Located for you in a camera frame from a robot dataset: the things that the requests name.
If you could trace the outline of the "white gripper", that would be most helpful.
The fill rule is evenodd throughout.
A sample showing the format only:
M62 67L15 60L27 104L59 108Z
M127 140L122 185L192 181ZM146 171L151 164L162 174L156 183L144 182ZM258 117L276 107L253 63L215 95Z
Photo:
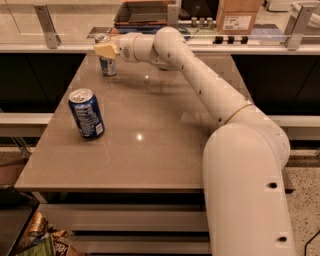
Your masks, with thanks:
M104 58L115 59L118 54L127 62L135 62L134 56L134 41L136 39L135 33L127 33L118 35L112 38L114 43L99 43L94 45L95 53Z

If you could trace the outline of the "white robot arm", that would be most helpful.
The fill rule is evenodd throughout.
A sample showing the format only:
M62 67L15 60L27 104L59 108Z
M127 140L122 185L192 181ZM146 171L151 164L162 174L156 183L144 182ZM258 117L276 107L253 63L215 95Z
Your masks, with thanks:
M201 61L172 27L115 36L94 50L180 71L216 122L202 160L212 255L296 256L282 174L290 143L282 128Z

